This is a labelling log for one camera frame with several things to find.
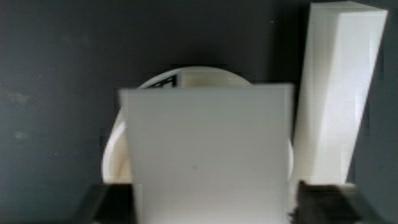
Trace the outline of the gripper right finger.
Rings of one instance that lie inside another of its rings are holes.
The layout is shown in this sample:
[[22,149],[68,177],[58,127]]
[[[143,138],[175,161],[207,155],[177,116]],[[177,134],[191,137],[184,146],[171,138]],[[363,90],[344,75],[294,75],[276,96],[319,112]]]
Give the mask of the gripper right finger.
[[292,224],[370,224],[354,184],[298,184]]

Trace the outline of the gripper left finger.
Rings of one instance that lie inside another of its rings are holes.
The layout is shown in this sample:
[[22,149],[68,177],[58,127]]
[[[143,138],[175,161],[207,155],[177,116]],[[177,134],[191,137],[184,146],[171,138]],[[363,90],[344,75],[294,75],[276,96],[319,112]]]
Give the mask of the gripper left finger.
[[131,184],[99,184],[91,187],[83,207],[83,224],[136,224]]

